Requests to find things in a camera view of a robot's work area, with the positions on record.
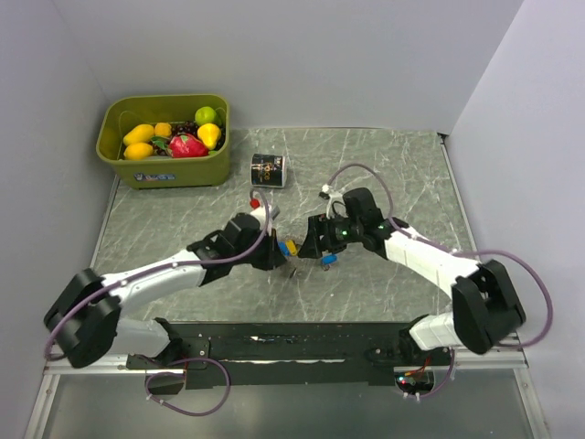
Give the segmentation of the large silver keyring with rings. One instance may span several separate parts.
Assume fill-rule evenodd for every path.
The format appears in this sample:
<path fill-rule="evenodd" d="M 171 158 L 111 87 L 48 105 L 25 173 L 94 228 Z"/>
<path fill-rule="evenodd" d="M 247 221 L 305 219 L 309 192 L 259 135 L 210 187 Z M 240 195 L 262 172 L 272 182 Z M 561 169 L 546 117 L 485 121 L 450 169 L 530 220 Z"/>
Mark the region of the large silver keyring with rings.
<path fill-rule="evenodd" d="M 279 241 L 278 245 L 285 258 L 285 264 L 281 267 L 281 270 L 288 279 L 292 279 L 298 272 L 299 248 L 294 240 Z"/>

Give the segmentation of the blue tagged key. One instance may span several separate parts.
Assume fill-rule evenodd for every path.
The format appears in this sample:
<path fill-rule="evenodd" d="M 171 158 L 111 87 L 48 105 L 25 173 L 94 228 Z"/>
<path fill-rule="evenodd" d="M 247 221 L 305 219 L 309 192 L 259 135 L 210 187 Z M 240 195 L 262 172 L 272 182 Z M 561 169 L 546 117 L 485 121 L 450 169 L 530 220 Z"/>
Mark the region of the blue tagged key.
<path fill-rule="evenodd" d="M 320 263 L 323 270 L 328 271 L 333 264 L 337 263 L 337 261 L 338 257 L 336 254 L 327 254 L 321 258 Z"/>

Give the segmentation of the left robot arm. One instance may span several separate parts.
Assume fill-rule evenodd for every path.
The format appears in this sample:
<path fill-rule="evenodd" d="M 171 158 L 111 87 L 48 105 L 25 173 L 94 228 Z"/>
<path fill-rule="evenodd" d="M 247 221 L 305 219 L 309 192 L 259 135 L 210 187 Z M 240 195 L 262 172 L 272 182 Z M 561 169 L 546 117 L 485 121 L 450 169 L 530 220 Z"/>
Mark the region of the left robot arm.
<path fill-rule="evenodd" d="M 66 359 L 82 369 L 117 353 L 147 357 L 162 368 L 175 365 L 188 348 L 170 323 L 129 315 L 157 299 L 224 278 L 237 265 L 263 271 L 284 265 L 272 226 L 277 215 L 262 208 L 239 213 L 223 229 L 162 261 L 122 273 L 85 269 L 74 275 L 44 317 L 50 333 L 47 360 Z"/>

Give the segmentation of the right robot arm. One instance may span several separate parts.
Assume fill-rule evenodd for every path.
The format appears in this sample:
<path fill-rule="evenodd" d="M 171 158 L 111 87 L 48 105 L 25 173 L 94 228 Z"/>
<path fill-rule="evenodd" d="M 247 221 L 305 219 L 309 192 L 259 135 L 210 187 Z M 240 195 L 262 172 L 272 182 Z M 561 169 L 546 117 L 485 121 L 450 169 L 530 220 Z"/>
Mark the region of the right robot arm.
<path fill-rule="evenodd" d="M 500 262 L 481 263 L 424 242 L 408 223 L 384 218 L 364 187 L 340 194 L 324 186 L 320 195 L 327 210 L 308 219 L 298 257 L 319 259 L 359 243 L 411 269 L 451 300 L 451 311 L 420 316 L 402 330 L 399 354 L 409 364 L 420 364 L 436 348 L 463 346 L 483 355 L 525 323 L 524 308 Z"/>

